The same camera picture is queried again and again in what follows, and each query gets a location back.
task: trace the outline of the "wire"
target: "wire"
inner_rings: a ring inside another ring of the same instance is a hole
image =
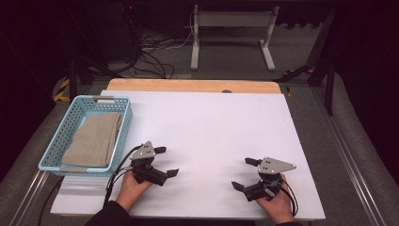
[[[295,215],[298,212],[299,206],[298,206],[298,202],[296,201],[294,191],[291,189],[291,187],[288,185],[288,183],[286,181],[284,181],[283,179],[281,179],[281,180],[288,186],[291,193],[293,194],[291,196],[291,194],[286,189],[284,189],[283,187],[280,188],[282,190],[282,192],[284,192],[288,196],[288,198],[291,200],[291,204],[293,205],[293,216],[295,217]]]
[[[43,206],[41,207],[40,214],[39,214],[39,219],[38,219],[38,226],[41,225],[41,219],[43,217],[44,209],[45,209],[45,207],[47,205],[47,202],[50,200],[50,197],[51,197],[51,195],[53,195],[54,191],[61,186],[61,183],[62,183],[63,180],[64,180],[64,177],[61,177],[56,182],[56,184],[54,185],[53,189],[50,191],[49,195],[47,196],[46,201],[44,202]]]
[[[108,184],[106,185],[106,193],[105,193],[105,197],[104,197],[104,204],[103,204],[103,208],[106,206],[106,204],[109,201],[109,197],[111,197],[111,193],[112,193],[112,189],[114,187],[114,184],[116,182],[115,177],[118,176],[118,174],[120,173],[120,169],[123,166],[124,162],[126,161],[126,159],[130,156],[130,154],[132,154],[132,152],[134,152],[135,150],[138,150],[139,148],[141,148],[141,146],[143,146],[143,144],[134,147],[128,154],[126,154],[122,161],[120,161],[120,164],[118,165],[117,169],[115,169],[115,172],[112,174],[111,177],[109,177],[108,180]]]

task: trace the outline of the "black cable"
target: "black cable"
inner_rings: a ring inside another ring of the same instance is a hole
[[[292,196],[290,195],[290,193],[289,193],[286,189],[284,189],[283,187],[281,187],[280,189],[288,196],[288,198],[290,198],[291,203],[293,204],[293,216],[295,216],[295,203],[294,203],[293,197],[292,197]]]
[[[291,187],[288,185],[287,182],[284,181],[284,183],[288,186],[288,188],[290,189],[290,191],[291,191],[291,193],[292,193],[293,195],[291,196],[291,194],[290,194],[286,189],[284,189],[283,187],[281,187],[280,189],[281,189],[282,192],[284,192],[284,193],[288,196],[288,198],[290,199],[291,204],[292,204],[292,206],[293,206],[293,216],[295,217],[295,215],[296,215],[297,212],[298,212],[299,206],[298,206],[298,203],[297,203],[297,201],[296,201],[296,197],[295,197],[294,191],[291,189]]]
[[[244,33],[245,33],[246,30],[247,30],[246,27],[240,27],[240,29],[243,29],[243,30],[241,31],[241,33],[239,33],[239,34],[237,34],[237,35],[234,35],[234,34],[232,34],[232,33],[229,33],[229,32],[227,32],[227,31],[225,31],[225,29],[226,29],[226,28],[213,28],[213,27],[207,27],[207,28],[205,28],[205,27],[203,27],[203,28],[201,29],[201,32],[200,32],[200,33],[203,33],[203,32],[205,32],[205,31],[217,31],[217,32],[221,32],[221,33],[223,33],[223,34],[225,34],[225,35],[228,35],[228,36],[231,36],[231,37],[239,38],[239,37],[243,36]]]
[[[294,191],[291,189],[291,187],[286,182],[285,182],[285,184],[288,186],[288,188],[290,189],[290,191],[291,191],[291,193],[293,194],[293,197],[294,197],[294,201],[295,201],[295,204],[296,204],[296,211],[295,211],[295,214],[294,214],[294,216],[295,216],[298,213],[298,210],[299,210],[298,202],[296,201],[296,196],[294,194]]]
[[[117,169],[115,169],[115,172],[112,174],[112,176],[109,178],[108,180],[108,184],[106,185],[106,193],[105,193],[105,197],[104,197],[104,204],[103,204],[103,208],[106,206],[106,204],[109,201],[109,197],[111,197],[111,193],[112,193],[112,189],[114,188],[114,184],[115,184],[115,177],[120,173],[120,168],[123,166],[124,162],[126,161],[126,159],[130,156],[130,154],[132,154],[132,152],[134,152],[135,150],[141,148],[141,146],[143,146],[143,144],[134,147],[128,154],[126,154],[122,161],[120,161],[120,164],[118,165]]]
[[[47,205],[47,202],[50,200],[50,197],[51,197],[51,195],[54,193],[54,191],[55,191],[57,188],[59,189],[59,187],[61,186],[61,183],[62,183],[63,180],[64,180],[64,177],[61,177],[61,178],[56,182],[56,184],[54,185],[53,189],[50,191],[49,195],[47,196],[46,201],[44,202],[43,206],[41,207],[40,214],[39,214],[39,220],[38,220],[38,226],[41,225],[41,219],[42,219],[42,217],[43,217],[44,209],[45,209],[45,207],[46,207],[46,205]]]

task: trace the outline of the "human hand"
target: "human hand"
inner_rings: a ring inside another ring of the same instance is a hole
[[[285,182],[285,176],[281,174],[281,177]],[[282,187],[288,190],[287,184],[283,183]],[[279,192],[271,201],[268,201],[266,198],[260,198],[256,200],[256,203],[262,207],[275,224],[294,221],[290,198],[284,192]]]
[[[136,204],[144,191],[146,191],[150,186],[152,186],[152,183],[148,181],[139,184],[133,176],[133,172],[129,170],[123,175],[120,194],[115,202],[129,213],[133,205]]]

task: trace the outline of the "metal rail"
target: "metal rail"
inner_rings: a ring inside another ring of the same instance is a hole
[[[323,112],[324,118],[329,128],[331,129],[331,133],[333,134],[336,145],[338,147],[338,153],[349,174],[353,186],[359,195],[360,201],[363,204],[364,210],[366,211],[366,214],[369,217],[370,222],[375,226],[387,225],[385,223],[384,218],[381,216],[378,207],[375,204],[375,201],[373,199],[372,194],[370,193],[367,183],[364,181],[363,177],[361,176],[359,168],[356,165],[356,162],[353,159],[352,154],[350,153],[349,148],[347,147],[343,139],[343,135],[341,134],[335,120],[327,113],[327,110],[324,106],[324,97],[322,91],[319,88],[311,88],[311,92],[317,104],[319,105],[320,110]]]

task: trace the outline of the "metal bracket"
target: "metal bracket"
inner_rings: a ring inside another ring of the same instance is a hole
[[[277,174],[293,169],[296,169],[296,165],[265,157],[258,167],[258,172],[263,174]]]

